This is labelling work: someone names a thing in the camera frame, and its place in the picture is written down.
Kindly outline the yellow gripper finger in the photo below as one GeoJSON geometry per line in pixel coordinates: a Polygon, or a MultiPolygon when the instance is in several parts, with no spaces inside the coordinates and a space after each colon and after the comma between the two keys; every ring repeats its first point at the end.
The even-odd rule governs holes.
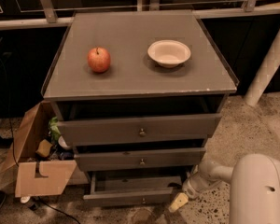
{"type": "Polygon", "coordinates": [[[189,197],[186,193],[180,192],[178,193],[171,204],[168,207],[168,210],[173,213],[177,211],[179,208],[184,206],[189,201],[189,197]]]}

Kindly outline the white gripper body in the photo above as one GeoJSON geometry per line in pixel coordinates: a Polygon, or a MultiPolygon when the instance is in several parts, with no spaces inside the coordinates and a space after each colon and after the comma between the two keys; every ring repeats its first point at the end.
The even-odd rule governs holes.
{"type": "Polygon", "coordinates": [[[195,200],[201,193],[213,189],[220,182],[219,178],[214,178],[210,174],[198,171],[183,183],[182,190],[191,200],[195,200]]]}

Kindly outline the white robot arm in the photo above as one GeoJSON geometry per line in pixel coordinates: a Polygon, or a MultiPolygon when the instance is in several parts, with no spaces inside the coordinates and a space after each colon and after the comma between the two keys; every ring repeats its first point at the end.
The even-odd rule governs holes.
{"type": "Polygon", "coordinates": [[[246,155],[233,167],[201,161],[169,211],[175,212],[221,181],[230,185],[230,224],[280,224],[280,161],[262,154],[246,155]]]}

